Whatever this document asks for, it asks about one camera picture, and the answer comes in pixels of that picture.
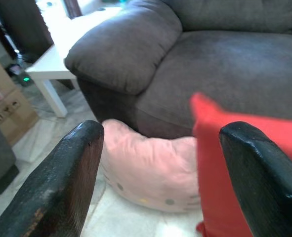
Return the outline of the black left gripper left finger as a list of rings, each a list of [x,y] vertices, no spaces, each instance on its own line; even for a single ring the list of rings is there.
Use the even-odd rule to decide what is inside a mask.
[[[79,237],[92,199],[104,141],[86,120],[30,173],[0,216],[0,237]]]

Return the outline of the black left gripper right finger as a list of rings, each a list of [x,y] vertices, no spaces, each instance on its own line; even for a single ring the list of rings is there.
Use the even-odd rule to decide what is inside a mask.
[[[254,237],[292,237],[292,160],[246,122],[221,128],[219,140],[240,209]]]

